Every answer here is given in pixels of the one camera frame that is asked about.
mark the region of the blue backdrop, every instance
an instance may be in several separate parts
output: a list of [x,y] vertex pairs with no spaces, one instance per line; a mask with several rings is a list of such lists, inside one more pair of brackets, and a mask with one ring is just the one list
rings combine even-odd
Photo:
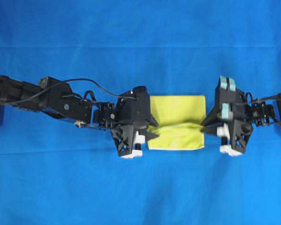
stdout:
[[[254,97],[277,94],[281,0],[0,0],[0,75],[205,95],[207,111],[221,75]],[[71,86],[116,101],[90,83]],[[255,128],[241,157],[205,138],[202,150],[144,146],[143,157],[125,160],[109,132],[7,106],[0,225],[281,225],[280,129]]]

